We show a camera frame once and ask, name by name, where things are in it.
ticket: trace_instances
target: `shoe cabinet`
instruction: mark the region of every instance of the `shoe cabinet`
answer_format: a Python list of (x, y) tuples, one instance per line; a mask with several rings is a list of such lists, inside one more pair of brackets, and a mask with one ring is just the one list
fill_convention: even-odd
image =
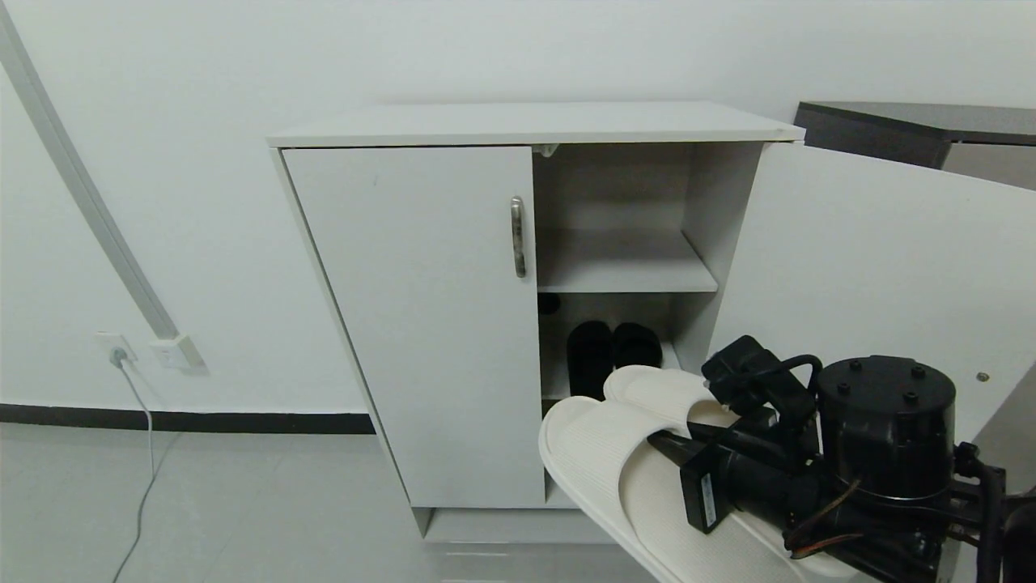
[(974, 437), (1036, 355), (1036, 193), (804, 135), (667, 101), (378, 106), (268, 138), (427, 538), (601, 536), (537, 447), (587, 320), (649, 326), (691, 372), (742, 334), (910, 356)]

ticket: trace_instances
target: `black slipper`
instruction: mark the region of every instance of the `black slipper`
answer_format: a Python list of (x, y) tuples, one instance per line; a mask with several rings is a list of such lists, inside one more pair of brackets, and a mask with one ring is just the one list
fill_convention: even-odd
[(611, 360), (615, 369), (630, 365), (662, 367), (662, 344), (649, 328), (627, 322), (611, 336)]
[(569, 334), (569, 390), (573, 396), (604, 401), (604, 381), (611, 375), (611, 329), (584, 322)]

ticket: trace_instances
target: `wall switch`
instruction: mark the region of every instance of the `wall switch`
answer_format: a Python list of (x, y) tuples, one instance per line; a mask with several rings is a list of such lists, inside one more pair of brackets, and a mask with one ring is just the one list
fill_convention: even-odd
[(194, 343), (186, 334), (180, 334), (172, 341), (154, 341), (150, 344), (159, 363), (166, 369), (201, 369), (205, 361), (201, 359)]
[(112, 349), (122, 349), (126, 352), (126, 360), (136, 362), (137, 355), (134, 354), (133, 349), (130, 348), (130, 344), (122, 338), (122, 334), (118, 332), (97, 332), (93, 336), (93, 339), (100, 348), (105, 349), (105, 357), (111, 356)]

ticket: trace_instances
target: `cabinet door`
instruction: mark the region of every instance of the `cabinet door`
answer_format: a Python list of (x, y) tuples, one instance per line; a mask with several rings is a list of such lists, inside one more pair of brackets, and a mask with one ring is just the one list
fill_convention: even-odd
[(284, 156), (410, 503), (542, 504), (530, 149)]
[(752, 334), (782, 358), (915, 358), (973, 439), (1036, 358), (1034, 227), (1033, 191), (769, 144), (710, 352)]

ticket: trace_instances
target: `white wall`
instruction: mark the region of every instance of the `white wall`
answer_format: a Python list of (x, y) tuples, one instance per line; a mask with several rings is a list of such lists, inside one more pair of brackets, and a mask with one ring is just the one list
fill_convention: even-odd
[(160, 408), (361, 410), (262, 141), (354, 104), (699, 97), (783, 120), (804, 98), (1036, 107), (1024, 2), (6, 2), (211, 373), (153, 365), (5, 90), (5, 403), (132, 408), (91, 344), (110, 329), (142, 353)]

